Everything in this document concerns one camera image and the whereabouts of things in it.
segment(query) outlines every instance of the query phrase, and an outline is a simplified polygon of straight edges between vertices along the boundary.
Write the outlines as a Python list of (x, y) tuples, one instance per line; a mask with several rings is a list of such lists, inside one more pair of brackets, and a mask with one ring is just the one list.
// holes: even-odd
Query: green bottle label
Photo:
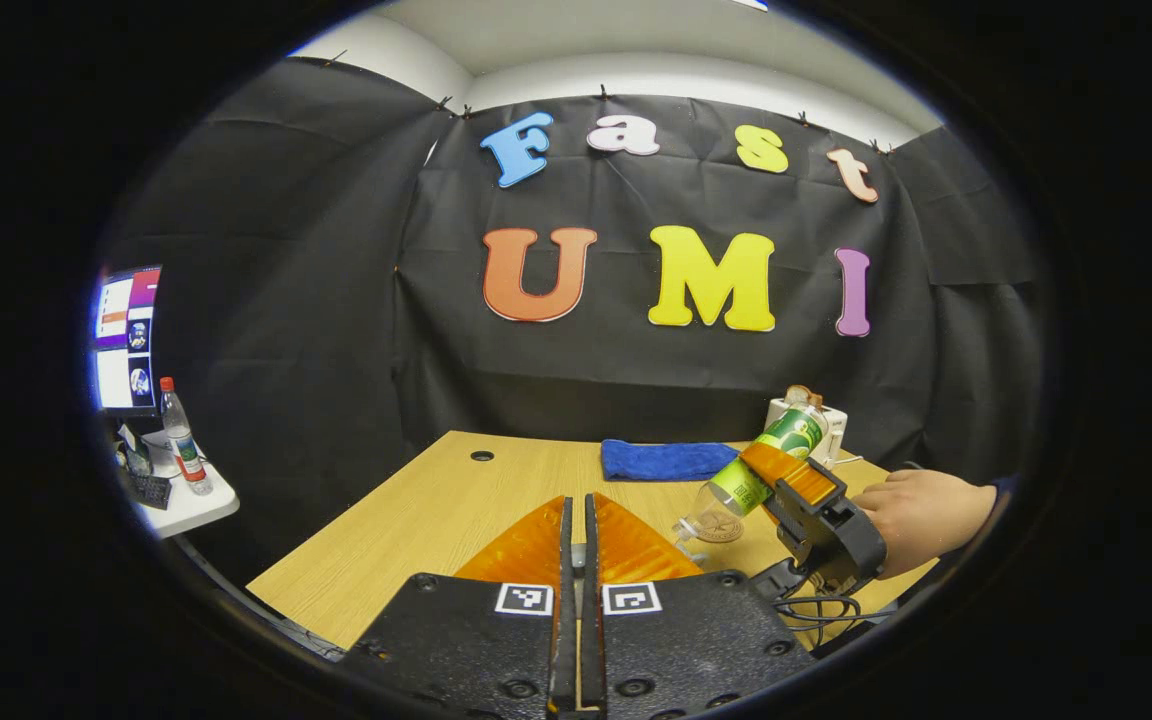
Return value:
[(785, 450), (786, 455), (806, 460), (823, 438), (824, 429), (820, 424), (803, 410), (791, 407), (781, 415), (780, 420), (774, 420), (763, 434), (758, 435), (755, 442), (771, 445)]
[(723, 492), (730, 495), (733, 501), (736, 501), (741, 518), (744, 518), (750, 510), (772, 497), (772, 488), (758, 479), (758, 475), (755, 475), (755, 471), (745, 465), (745, 461), (738, 457), (728, 462), (722, 470), (718, 470), (718, 473), (708, 482), (723, 488)]

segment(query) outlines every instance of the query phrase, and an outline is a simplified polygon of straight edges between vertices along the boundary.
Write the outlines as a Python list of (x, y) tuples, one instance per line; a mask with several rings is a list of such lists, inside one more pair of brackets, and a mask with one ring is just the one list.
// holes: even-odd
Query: hand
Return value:
[(852, 498), (887, 541), (878, 579), (963, 547), (993, 509), (996, 491), (934, 470), (897, 470)]

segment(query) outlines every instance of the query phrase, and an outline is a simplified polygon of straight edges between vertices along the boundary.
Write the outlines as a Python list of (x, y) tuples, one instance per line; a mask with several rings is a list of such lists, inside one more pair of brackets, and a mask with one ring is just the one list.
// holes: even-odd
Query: yellow letter m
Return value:
[(660, 301), (647, 311), (653, 324), (691, 323), (685, 288), (707, 325), (714, 324), (732, 296), (732, 310), (723, 314), (728, 328), (768, 332), (776, 327), (767, 305), (767, 259), (776, 250), (771, 240), (737, 234), (718, 265), (700, 236), (682, 225), (660, 225), (652, 230), (652, 242), (660, 247)]

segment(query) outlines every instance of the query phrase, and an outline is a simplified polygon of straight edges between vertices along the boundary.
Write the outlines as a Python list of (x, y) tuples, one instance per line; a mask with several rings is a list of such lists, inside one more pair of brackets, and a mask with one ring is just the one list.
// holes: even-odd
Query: white ceiling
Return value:
[(758, 65), (844, 92), (918, 132), (941, 120), (836, 41), (732, 0), (399, 0), (376, 10), (473, 76), (568, 55), (680, 53)]

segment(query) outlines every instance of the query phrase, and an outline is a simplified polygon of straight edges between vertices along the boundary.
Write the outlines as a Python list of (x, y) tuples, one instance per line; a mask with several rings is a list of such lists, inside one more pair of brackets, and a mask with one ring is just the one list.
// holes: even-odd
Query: orange letter u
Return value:
[(522, 264), (536, 233), (506, 228), (483, 236), (488, 247), (488, 268), (483, 273), (483, 300), (493, 313), (518, 323), (548, 323), (570, 313), (585, 290), (585, 251), (598, 233), (585, 228), (558, 228), (550, 233), (558, 245), (558, 282), (547, 295), (522, 290)]

